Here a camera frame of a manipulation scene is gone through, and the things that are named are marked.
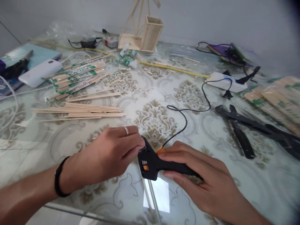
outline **black wristband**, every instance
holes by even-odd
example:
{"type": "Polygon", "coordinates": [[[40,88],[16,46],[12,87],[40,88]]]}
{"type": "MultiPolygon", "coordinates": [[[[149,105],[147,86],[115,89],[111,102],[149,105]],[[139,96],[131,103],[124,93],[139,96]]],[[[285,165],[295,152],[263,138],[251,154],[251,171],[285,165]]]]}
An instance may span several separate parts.
{"type": "Polygon", "coordinates": [[[60,174],[61,174],[61,172],[62,172],[62,170],[63,170],[63,164],[65,163],[65,161],[67,160],[69,158],[69,156],[68,157],[66,157],[63,161],[62,161],[62,163],[59,165],[59,167],[57,168],[57,170],[55,171],[55,179],[54,179],[54,188],[55,188],[55,192],[57,193],[57,195],[59,196],[59,197],[63,197],[63,198],[65,198],[65,197],[67,197],[67,196],[69,196],[70,194],[64,194],[62,191],[61,191],[61,189],[60,189],[60,186],[59,186],[59,177],[60,177],[60,174]]]}

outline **hand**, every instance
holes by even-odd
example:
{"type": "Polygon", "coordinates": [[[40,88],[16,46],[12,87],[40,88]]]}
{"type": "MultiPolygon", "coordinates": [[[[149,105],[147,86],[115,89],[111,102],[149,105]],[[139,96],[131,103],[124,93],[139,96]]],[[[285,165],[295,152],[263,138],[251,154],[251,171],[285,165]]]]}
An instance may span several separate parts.
{"type": "Polygon", "coordinates": [[[239,224],[271,224],[240,193],[226,165],[192,147],[176,141],[159,158],[169,162],[185,163],[197,172],[204,183],[196,185],[183,174],[165,171],[191,197],[197,207],[221,220],[239,224]]]}
{"type": "Polygon", "coordinates": [[[137,157],[145,141],[136,126],[105,129],[84,150],[68,158],[60,176],[63,193],[103,182],[123,174],[137,157]]]}

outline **right hand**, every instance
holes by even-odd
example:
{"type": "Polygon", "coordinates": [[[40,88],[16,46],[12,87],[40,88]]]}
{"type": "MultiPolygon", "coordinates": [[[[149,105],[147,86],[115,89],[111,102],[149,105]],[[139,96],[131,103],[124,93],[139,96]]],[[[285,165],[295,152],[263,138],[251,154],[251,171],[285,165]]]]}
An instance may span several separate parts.
{"type": "Polygon", "coordinates": [[[204,179],[204,183],[196,185],[181,173],[163,173],[180,185],[201,211],[234,225],[271,224],[240,193],[222,161],[179,141],[165,151],[159,155],[160,159],[185,163],[204,179]]]}

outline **wooden stick tower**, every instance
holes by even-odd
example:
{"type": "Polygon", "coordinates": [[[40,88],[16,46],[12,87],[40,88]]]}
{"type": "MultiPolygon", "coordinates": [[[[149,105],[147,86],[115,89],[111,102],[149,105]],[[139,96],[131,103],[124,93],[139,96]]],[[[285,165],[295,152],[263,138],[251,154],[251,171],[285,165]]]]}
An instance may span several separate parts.
{"type": "MultiPolygon", "coordinates": [[[[129,49],[131,50],[137,50],[143,52],[154,52],[155,46],[158,42],[159,35],[163,29],[163,22],[161,19],[150,16],[150,5],[149,5],[149,0],[147,0],[148,15],[146,15],[145,23],[140,28],[144,1],[145,0],[136,1],[125,23],[125,26],[122,32],[120,33],[119,46],[118,46],[119,49],[123,49],[124,45],[126,43],[129,43],[129,49]],[[137,10],[140,2],[141,2],[141,10],[139,13],[139,18],[136,27],[135,25],[136,23],[134,21],[134,13],[137,10]],[[132,20],[134,34],[123,33],[130,19],[132,20]]],[[[153,1],[156,4],[156,6],[160,8],[161,4],[159,0],[153,0],[153,1]]]]}

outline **damask pattern tablecloth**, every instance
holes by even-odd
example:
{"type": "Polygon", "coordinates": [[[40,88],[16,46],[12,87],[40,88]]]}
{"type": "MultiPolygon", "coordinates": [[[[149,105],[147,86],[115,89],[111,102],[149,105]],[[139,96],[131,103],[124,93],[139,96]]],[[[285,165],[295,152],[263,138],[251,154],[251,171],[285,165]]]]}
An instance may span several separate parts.
{"type": "MultiPolygon", "coordinates": [[[[48,41],[59,43],[56,39],[48,41]]],[[[51,45],[42,44],[42,46],[61,51],[62,59],[72,53],[51,45]]],[[[159,61],[185,67],[201,74],[209,75],[213,71],[222,73],[229,69],[232,74],[243,76],[240,68],[219,62],[216,56],[199,53],[197,60],[200,63],[195,63],[169,54],[172,48],[184,47],[159,43],[155,54],[141,54],[140,57],[145,62],[159,61]]],[[[52,89],[19,96],[20,107],[17,115],[9,128],[0,134],[0,188],[45,170],[61,162],[66,156],[84,150],[107,127],[136,125],[140,134],[147,138],[154,149],[157,149],[185,125],[183,116],[179,112],[167,109],[167,105],[174,105],[180,109],[208,108],[201,90],[204,78],[141,64],[137,69],[123,71],[111,62],[110,57],[105,58],[105,62],[110,75],[97,85],[77,92],[77,95],[103,90],[114,80],[123,80],[114,83],[111,87],[115,89],[110,91],[120,93],[120,96],[86,100],[82,103],[120,107],[124,109],[126,116],[38,122],[42,119],[60,118],[62,115],[35,115],[31,108],[63,106],[64,101],[45,102],[44,98],[53,94],[52,89]]],[[[19,91],[27,89],[28,87],[23,87],[19,91]]],[[[250,139],[256,158],[248,160],[242,156],[231,126],[215,113],[214,107],[220,104],[229,107],[229,104],[233,104],[237,111],[246,109],[262,120],[267,121],[267,118],[236,95],[229,101],[222,98],[224,90],[207,84],[204,90],[212,105],[211,110],[183,112],[187,117],[187,128],[167,146],[180,140],[209,156],[224,161],[240,191],[259,212],[274,224],[288,224],[299,209],[297,205],[300,190],[299,162],[275,141],[244,127],[243,130],[250,139]]],[[[0,106],[0,125],[4,126],[16,108],[14,99],[2,100],[0,106]]],[[[158,177],[167,182],[169,194],[167,203],[169,212],[160,211],[162,224],[221,223],[212,215],[201,212],[175,182],[163,177],[161,172],[158,177]]],[[[143,206],[144,186],[137,160],[129,165],[123,175],[85,187],[67,198],[54,202],[132,223],[158,223],[154,211],[143,206]]]]}

